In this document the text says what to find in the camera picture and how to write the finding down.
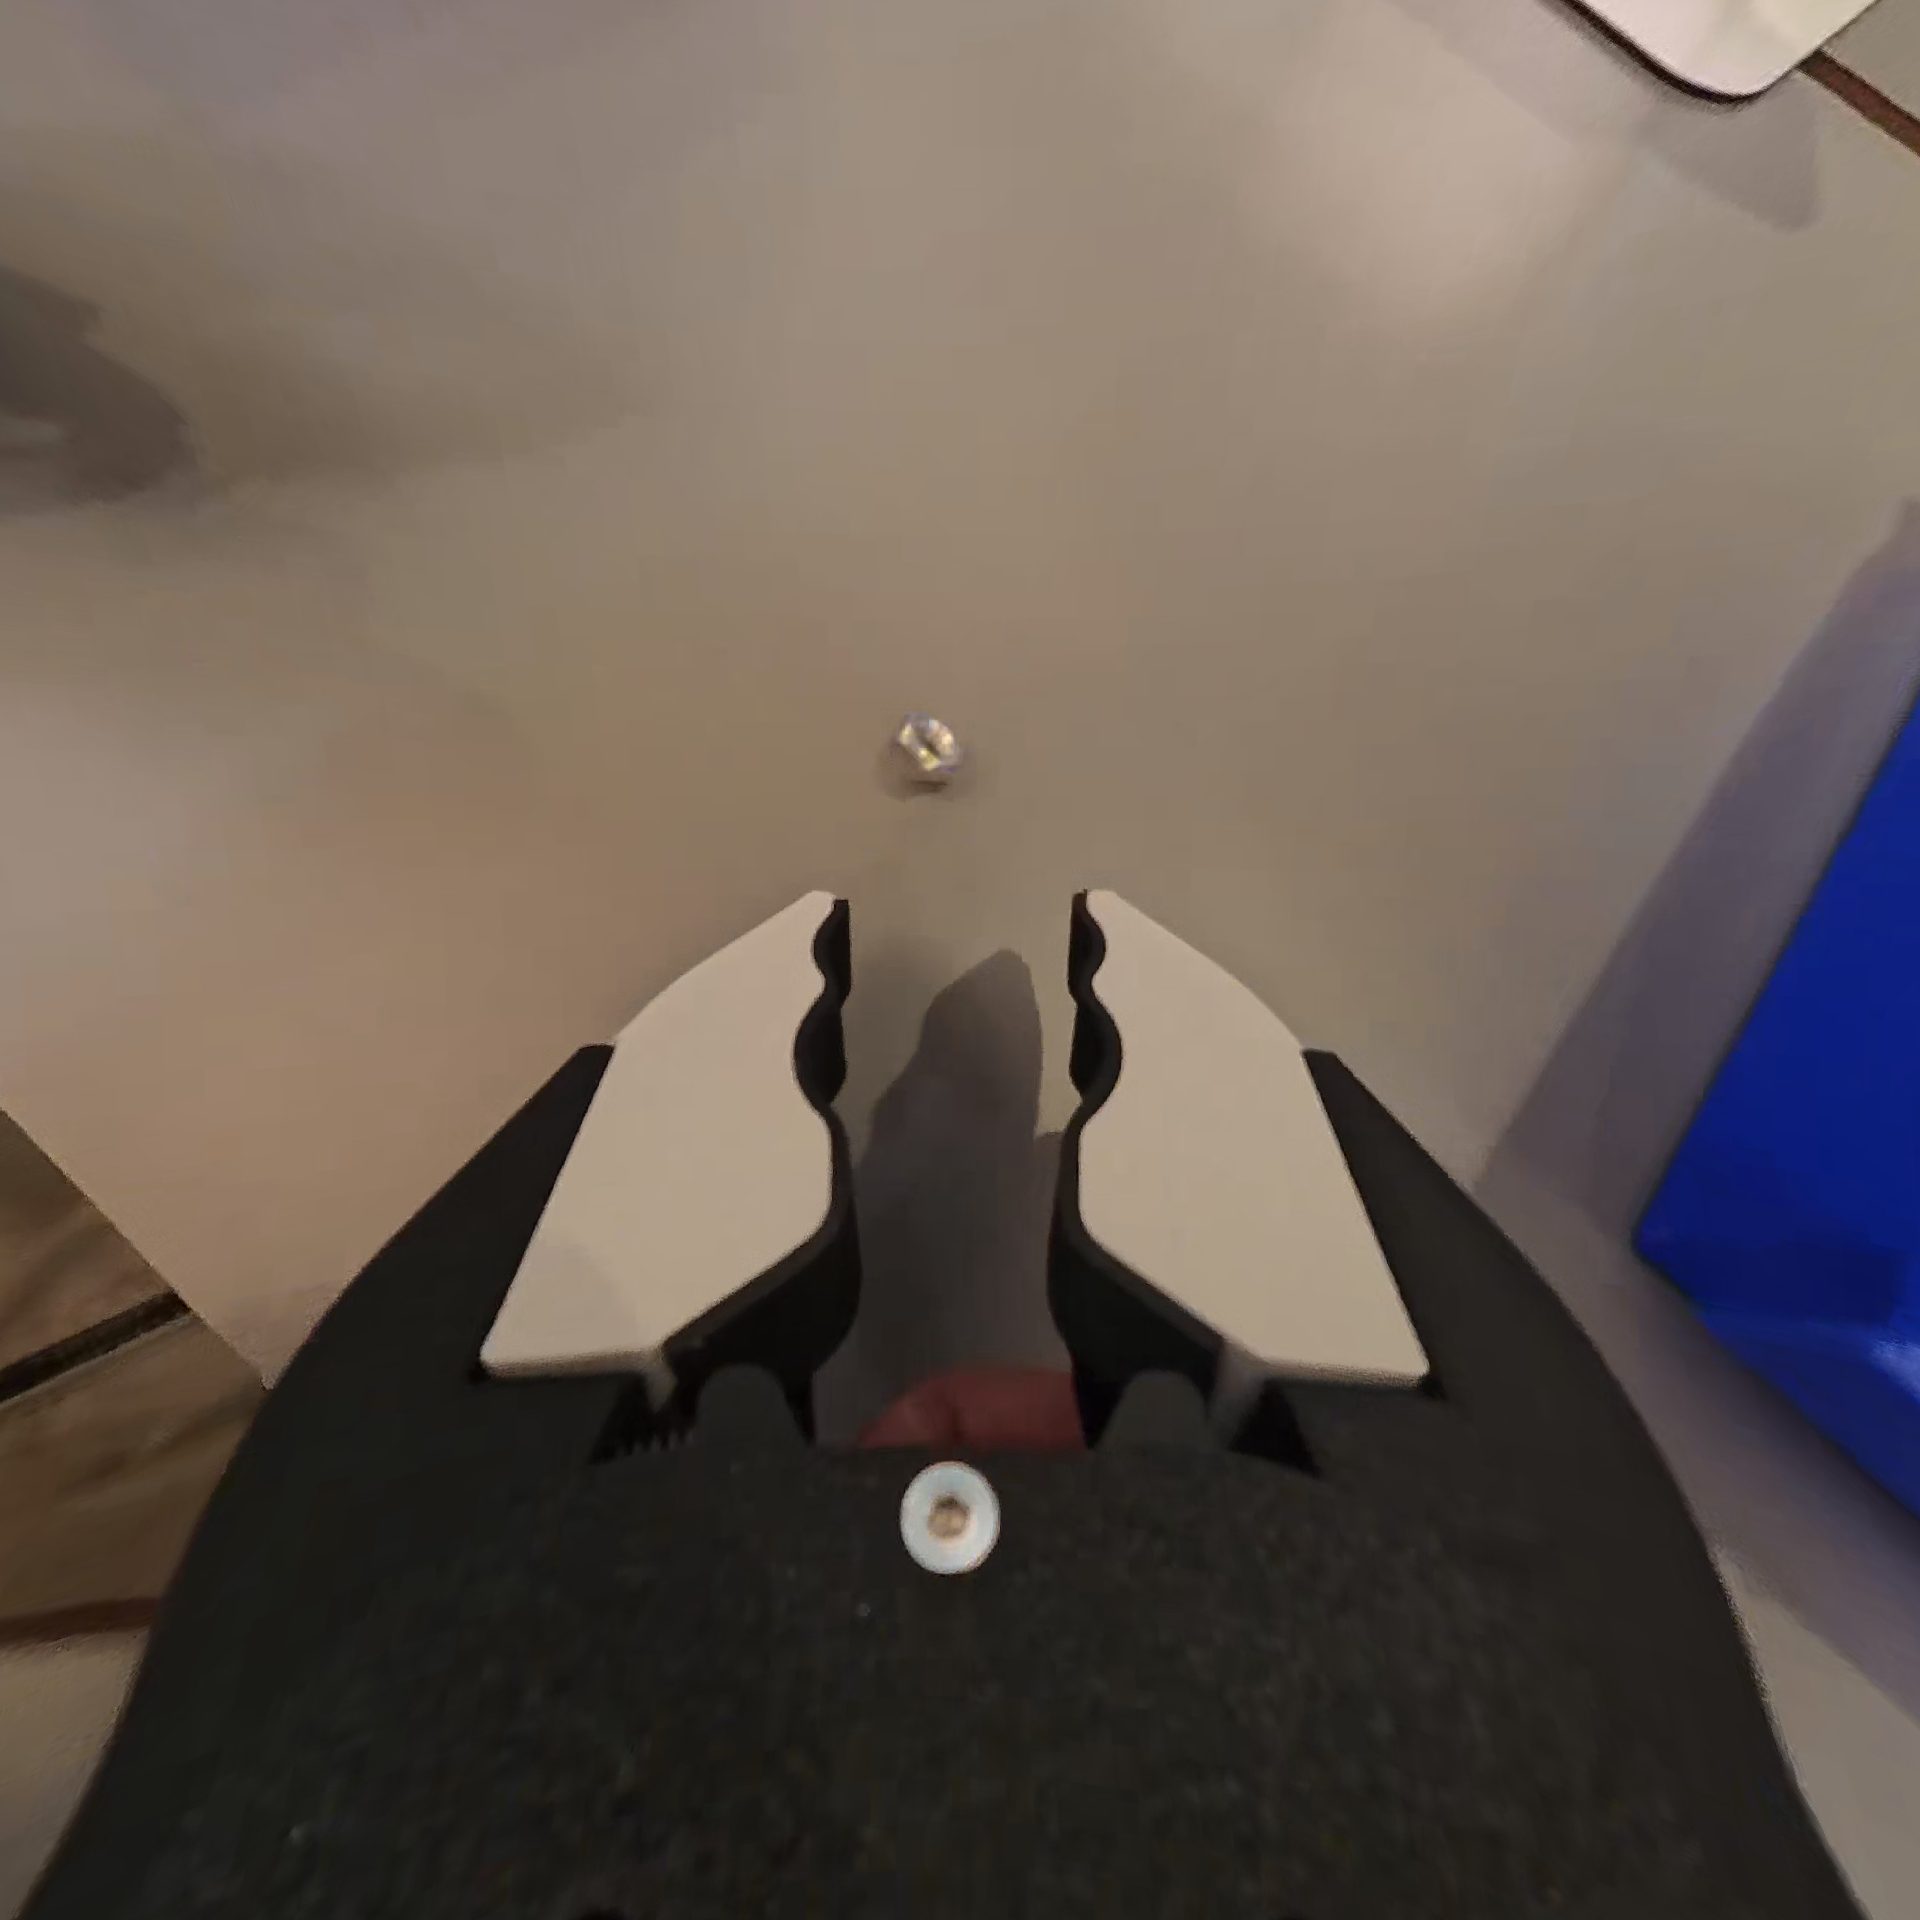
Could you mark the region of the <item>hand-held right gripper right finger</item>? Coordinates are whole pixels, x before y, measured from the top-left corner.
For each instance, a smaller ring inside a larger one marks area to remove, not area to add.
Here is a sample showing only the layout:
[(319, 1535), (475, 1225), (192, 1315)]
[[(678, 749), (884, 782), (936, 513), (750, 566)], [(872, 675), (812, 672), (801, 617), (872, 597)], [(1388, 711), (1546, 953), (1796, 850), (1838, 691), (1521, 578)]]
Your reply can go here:
[(1421, 1388), (1427, 1348), (1298, 1033), (1110, 890), (1071, 898), (1068, 994), (1047, 1313), (1087, 1441), (1147, 1376), (1232, 1441), (1290, 1384)]

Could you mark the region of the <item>blue storage bin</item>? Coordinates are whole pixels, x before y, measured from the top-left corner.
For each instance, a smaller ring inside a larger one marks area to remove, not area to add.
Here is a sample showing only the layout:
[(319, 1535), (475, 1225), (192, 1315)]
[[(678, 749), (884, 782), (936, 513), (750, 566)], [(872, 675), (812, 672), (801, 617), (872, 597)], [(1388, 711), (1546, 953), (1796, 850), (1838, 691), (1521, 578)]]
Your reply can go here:
[(1632, 1248), (1734, 1359), (1916, 1513), (1916, 711)]

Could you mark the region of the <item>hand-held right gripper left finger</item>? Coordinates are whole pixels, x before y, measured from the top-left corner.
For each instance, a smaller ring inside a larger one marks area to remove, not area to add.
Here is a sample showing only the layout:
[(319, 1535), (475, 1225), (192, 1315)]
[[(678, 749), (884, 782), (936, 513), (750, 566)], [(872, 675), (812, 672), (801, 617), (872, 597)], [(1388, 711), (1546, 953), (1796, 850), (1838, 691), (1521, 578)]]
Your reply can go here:
[(493, 1329), (491, 1378), (629, 1378), (690, 1424), (768, 1376), (805, 1438), (853, 1331), (845, 1085), (853, 909), (806, 892), (654, 997), (607, 1045)]

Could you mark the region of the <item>person's right hand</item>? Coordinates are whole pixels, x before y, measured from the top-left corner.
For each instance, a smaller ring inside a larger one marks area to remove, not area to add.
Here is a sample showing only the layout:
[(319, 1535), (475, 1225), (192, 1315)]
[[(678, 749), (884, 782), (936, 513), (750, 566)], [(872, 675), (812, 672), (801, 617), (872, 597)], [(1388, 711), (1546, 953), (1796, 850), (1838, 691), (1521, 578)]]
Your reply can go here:
[(1077, 1453), (1085, 1424), (1068, 1373), (958, 1367), (919, 1382), (855, 1442), (936, 1456)]

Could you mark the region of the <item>white document stand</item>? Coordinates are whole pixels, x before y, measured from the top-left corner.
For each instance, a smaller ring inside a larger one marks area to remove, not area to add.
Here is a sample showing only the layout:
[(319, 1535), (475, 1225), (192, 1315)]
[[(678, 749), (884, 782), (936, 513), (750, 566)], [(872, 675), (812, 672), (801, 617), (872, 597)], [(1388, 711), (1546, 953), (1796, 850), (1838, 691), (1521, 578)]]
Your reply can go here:
[(1875, 11), (1875, 2), (1569, 8), (1660, 80), (1720, 104), (1761, 97)]

